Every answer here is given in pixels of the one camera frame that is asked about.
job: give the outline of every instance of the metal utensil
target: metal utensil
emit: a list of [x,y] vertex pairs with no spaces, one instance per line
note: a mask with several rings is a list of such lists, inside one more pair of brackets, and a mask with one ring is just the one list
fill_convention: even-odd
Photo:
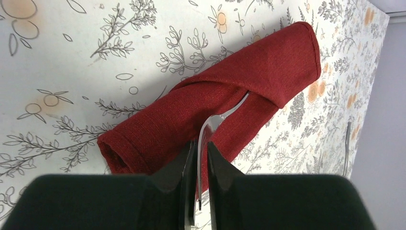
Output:
[[210,116],[202,126],[199,134],[199,143],[197,145],[197,184],[198,184],[198,196],[199,196],[199,210],[202,209],[202,155],[204,147],[207,145],[207,142],[210,140],[214,132],[217,128],[221,125],[221,123],[230,116],[233,112],[235,112],[246,100],[249,93],[246,93],[243,99],[228,110],[227,112],[220,114],[220,115],[212,115]]

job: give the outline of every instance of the white tablecloth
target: white tablecloth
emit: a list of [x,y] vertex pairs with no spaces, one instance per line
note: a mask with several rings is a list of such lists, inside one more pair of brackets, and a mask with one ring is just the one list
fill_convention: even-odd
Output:
[[[183,78],[296,21],[316,32],[322,75],[234,164],[244,173],[351,174],[389,20],[366,0],[0,3],[1,221],[39,175],[109,173],[95,145],[100,134]],[[210,228],[204,197],[198,229]]]

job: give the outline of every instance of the tablecloth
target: tablecloth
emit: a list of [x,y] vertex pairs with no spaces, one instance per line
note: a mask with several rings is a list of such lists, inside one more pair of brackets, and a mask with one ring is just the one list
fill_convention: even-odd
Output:
[[[0,5],[2,222],[39,175],[110,173],[95,144],[99,135],[181,80],[297,21],[314,28],[322,75],[233,164],[244,173],[350,177],[389,21],[366,0],[0,0]],[[210,229],[208,193],[203,197],[196,229]]]

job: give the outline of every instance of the floral print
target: floral print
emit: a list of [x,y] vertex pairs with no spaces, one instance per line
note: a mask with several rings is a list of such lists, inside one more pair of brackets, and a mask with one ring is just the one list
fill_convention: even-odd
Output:
[[[24,20],[0,9],[1,93],[10,98],[0,114],[0,224],[39,175],[109,174],[97,137],[183,79],[298,21],[317,36],[320,79],[279,110],[233,164],[243,173],[351,175],[389,21],[367,0],[32,2],[49,9]],[[35,39],[20,36],[28,21]],[[208,197],[195,229],[211,227]]]

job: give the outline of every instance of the napkin fold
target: napkin fold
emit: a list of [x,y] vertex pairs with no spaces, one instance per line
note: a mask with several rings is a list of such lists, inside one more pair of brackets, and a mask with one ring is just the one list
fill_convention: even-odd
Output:
[[[205,120],[250,95],[214,133],[232,161],[272,116],[320,76],[316,35],[308,23],[283,28],[187,78],[167,95],[101,135],[98,145],[112,173],[152,174],[198,138]],[[208,188],[203,155],[203,189]]]

